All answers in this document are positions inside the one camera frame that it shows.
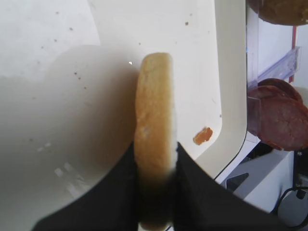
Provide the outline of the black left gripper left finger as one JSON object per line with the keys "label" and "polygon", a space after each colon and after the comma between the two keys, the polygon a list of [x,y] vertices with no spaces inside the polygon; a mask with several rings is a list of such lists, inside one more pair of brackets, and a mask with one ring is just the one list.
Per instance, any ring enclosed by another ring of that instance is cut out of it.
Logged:
{"label": "black left gripper left finger", "polygon": [[35,231],[136,231],[138,180],[130,144],[109,173],[76,201],[38,221]]}

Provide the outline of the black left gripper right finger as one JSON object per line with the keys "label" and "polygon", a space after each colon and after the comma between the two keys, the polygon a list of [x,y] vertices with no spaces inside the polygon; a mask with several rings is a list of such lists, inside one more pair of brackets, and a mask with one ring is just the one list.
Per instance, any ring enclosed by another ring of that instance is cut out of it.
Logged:
{"label": "black left gripper right finger", "polygon": [[243,201],[217,184],[179,143],[173,229],[176,231],[297,231],[308,224],[288,227],[270,213]]}

